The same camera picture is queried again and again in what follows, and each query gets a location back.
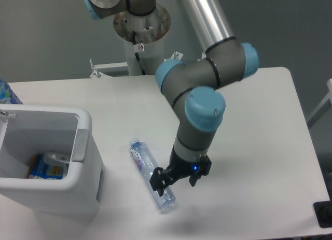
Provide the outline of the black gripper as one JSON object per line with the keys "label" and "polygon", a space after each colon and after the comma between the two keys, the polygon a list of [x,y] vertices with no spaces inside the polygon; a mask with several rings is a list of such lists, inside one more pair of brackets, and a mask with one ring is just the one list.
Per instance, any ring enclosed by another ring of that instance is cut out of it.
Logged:
{"label": "black gripper", "polygon": [[195,162],[186,161],[173,149],[168,167],[166,169],[156,167],[149,182],[152,190],[163,196],[165,189],[179,179],[188,177],[190,185],[194,187],[202,176],[209,174],[211,166],[212,162],[208,156],[200,156]]}

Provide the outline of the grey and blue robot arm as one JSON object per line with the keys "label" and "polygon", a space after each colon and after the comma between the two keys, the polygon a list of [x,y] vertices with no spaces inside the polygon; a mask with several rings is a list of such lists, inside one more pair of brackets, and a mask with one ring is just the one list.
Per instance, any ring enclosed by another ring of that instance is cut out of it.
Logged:
{"label": "grey and blue robot arm", "polygon": [[219,89],[253,75],[259,67],[257,51],[237,41],[218,0],[181,1],[205,53],[191,64],[164,59],[161,42],[171,19],[156,0],[84,0],[92,18],[114,17],[129,74],[154,75],[179,119],[170,163],[155,168],[150,178],[159,195],[179,179],[188,178],[195,185],[209,174],[207,152],[226,107]]}

